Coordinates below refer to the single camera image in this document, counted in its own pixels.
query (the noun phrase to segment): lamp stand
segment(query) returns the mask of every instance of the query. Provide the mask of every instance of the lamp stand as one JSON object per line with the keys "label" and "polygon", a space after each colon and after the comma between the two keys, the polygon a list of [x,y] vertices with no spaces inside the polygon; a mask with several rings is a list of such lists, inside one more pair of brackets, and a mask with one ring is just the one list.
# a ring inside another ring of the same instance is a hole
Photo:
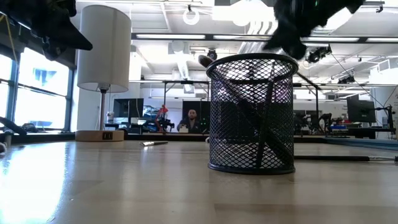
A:
{"label": "lamp stand", "polygon": [[108,131],[104,130],[104,108],[105,108],[105,94],[107,88],[100,88],[101,90],[101,105],[99,108],[99,130],[79,130],[75,133],[76,141],[86,142],[103,142],[103,141],[123,141],[124,131]]}

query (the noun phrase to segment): mesh pencil holder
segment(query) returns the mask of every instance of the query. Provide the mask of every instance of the mesh pencil holder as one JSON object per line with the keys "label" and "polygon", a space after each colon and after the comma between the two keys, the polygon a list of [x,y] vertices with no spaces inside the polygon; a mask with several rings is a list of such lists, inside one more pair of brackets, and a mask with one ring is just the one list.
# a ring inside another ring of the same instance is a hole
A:
{"label": "mesh pencil holder", "polygon": [[211,78],[209,168],[239,174],[294,172],[293,81],[297,63],[241,54],[207,68]]}

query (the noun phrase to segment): white lamp shade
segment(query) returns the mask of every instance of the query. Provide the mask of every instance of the white lamp shade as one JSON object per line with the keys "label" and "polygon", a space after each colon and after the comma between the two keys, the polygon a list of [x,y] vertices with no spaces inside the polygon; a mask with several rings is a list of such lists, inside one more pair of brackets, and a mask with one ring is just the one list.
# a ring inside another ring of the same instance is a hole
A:
{"label": "white lamp shade", "polygon": [[112,7],[87,6],[81,12],[80,31],[93,50],[79,50],[78,87],[99,91],[100,84],[110,85],[108,92],[128,91],[130,18]]}

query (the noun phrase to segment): lamp base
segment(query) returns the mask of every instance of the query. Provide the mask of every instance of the lamp base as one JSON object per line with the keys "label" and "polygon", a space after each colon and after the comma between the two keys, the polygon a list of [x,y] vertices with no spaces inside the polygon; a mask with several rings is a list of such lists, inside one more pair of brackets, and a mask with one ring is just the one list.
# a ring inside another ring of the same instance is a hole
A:
{"label": "lamp base", "polygon": [[114,142],[124,140],[124,131],[76,131],[76,141],[85,142]]}

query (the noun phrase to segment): man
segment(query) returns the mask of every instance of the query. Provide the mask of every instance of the man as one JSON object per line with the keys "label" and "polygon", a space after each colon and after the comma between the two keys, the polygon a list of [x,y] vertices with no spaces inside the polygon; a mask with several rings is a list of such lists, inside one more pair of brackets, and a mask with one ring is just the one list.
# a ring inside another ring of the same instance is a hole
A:
{"label": "man", "polygon": [[200,123],[197,121],[197,112],[195,110],[189,110],[188,117],[180,121],[177,130],[180,131],[183,125],[188,128],[188,133],[200,133]]}

